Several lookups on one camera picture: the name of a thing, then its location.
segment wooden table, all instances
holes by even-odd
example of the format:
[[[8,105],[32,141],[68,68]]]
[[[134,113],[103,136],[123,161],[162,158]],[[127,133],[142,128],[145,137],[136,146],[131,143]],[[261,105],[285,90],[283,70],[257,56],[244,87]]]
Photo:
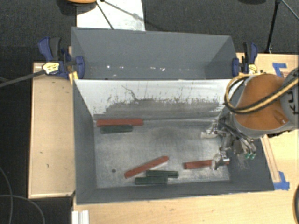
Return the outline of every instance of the wooden table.
[[[298,66],[298,56],[259,54],[256,59],[258,69],[267,73],[275,73],[272,63],[285,63],[287,68],[281,71],[287,72]],[[38,71],[41,64],[34,66]],[[28,196],[71,196],[75,190],[71,84],[40,76],[34,78],[32,89]],[[295,223],[292,202],[299,184],[298,131],[272,138],[270,143],[278,170],[290,182],[288,191],[74,205],[74,210],[89,210],[91,224]]]

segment red block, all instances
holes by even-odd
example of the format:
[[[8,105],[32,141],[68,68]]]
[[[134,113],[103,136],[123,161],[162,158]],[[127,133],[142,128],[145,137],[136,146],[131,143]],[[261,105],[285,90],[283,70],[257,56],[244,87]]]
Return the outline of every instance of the red block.
[[[146,170],[149,170],[151,168],[154,168],[164,162],[167,162],[168,161],[168,156],[162,156],[160,158],[157,158],[157,159],[154,159],[153,161],[150,161],[146,164],[143,164],[137,168],[134,168],[128,172],[125,173],[125,178],[130,178],[130,177],[133,177],[139,173],[142,173],[142,172],[145,172]]]
[[[195,162],[185,162],[184,169],[194,169],[194,168],[205,168],[209,167],[212,164],[212,160],[203,160]]]
[[[117,126],[117,125],[142,126],[143,119],[98,119],[97,120],[97,127]]]

